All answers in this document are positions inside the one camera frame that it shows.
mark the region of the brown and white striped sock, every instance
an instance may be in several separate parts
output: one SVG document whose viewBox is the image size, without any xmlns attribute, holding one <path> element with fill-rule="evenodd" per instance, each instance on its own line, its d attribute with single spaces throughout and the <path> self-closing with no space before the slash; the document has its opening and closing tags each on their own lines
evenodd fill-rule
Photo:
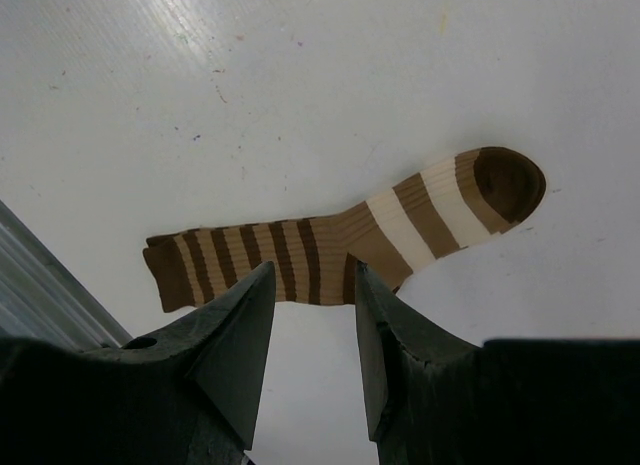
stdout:
<svg viewBox="0 0 640 465">
<path fill-rule="evenodd" d="M 510 230 L 544 190 L 529 159 L 482 148 L 336 215 L 156 236 L 143 253 L 165 312 L 209 302 L 268 260 L 278 301 L 341 305 L 354 301 L 357 260 L 397 288 L 438 258 Z"/>
</svg>

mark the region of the white surface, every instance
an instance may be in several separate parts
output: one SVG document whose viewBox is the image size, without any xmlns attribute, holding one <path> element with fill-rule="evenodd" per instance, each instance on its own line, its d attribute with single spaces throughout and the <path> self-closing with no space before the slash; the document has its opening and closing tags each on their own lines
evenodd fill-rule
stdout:
<svg viewBox="0 0 640 465">
<path fill-rule="evenodd" d="M 338 211 L 501 143 L 546 172 L 539 210 L 401 296 L 476 343 L 636 336 L 639 7 L 0 0 L 0 198 L 136 335 L 181 313 L 145 237 Z M 258 465 L 377 463 L 359 373 L 352 307 L 278 305 Z"/>
</svg>

